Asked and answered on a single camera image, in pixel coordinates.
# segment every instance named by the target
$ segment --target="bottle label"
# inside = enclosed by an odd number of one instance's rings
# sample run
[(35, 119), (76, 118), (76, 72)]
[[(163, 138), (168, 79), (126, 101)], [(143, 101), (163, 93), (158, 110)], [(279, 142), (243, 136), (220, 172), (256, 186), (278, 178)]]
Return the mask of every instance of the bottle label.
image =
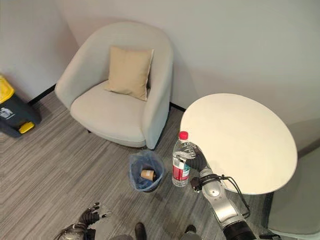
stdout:
[(174, 179), (183, 181), (187, 180), (189, 177), (190, 167), (179, 161), (176, 157), (173, 157), (173, 168), (172, 168), (172, 175)]

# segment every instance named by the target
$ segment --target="table top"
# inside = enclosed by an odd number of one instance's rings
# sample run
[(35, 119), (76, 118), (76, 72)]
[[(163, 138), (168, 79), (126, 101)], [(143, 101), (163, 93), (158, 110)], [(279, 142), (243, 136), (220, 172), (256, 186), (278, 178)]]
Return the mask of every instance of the table top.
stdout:
[[(250, 98), (202, 97), (183, 114), (180, 130), (200, 147), (213, 173), (233, 177), (243, 194), (275, 191), (296, 170), (297, 148), (287, 126)], [(226, 180), (224, 186), (236, 191)]]

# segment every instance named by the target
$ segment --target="blue trash bag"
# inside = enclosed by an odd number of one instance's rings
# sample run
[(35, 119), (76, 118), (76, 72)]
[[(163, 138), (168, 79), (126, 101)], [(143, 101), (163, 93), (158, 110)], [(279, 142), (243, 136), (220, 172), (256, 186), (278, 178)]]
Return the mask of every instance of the blue trash bag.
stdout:
[[(156, 188), (165, 174), (164, 163), (150, 150), (143, 150), (129, 156), (129, 177), (133, 188), (139, 192), (147, 192)], [(142, 178), (142, 170), (154, 170), (155, 181)]]

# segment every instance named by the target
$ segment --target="foot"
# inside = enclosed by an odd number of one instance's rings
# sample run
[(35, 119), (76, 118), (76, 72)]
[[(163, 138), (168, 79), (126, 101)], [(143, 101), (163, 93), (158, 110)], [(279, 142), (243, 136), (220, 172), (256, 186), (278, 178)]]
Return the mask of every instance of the foot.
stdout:
[(147, 233), (143, 223), (138, 222), (134, 228), (136, 240), (147, 240)]
[(184, 233), (187, 233), (187, 232), (193, 232), (193, 233), (196, 234), (197, 233), (197, 229), (196, 229), (195, 226), (190, 224), (189, 226), (186, 227), (186, 229), (184, 231)]

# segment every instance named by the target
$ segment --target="plastic bottle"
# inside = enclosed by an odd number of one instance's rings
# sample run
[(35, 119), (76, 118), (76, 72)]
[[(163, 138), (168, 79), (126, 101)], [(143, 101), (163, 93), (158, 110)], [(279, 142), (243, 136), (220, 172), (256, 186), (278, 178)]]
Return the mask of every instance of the plastic bottle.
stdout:
[(179, 139), (174, 145), (172, 152), (172, 183), (177, 187), (184, 187), (188, 184), (190, 167), (185, 164), (195, 153), (188, 142), (188, 133), (179, 132)]

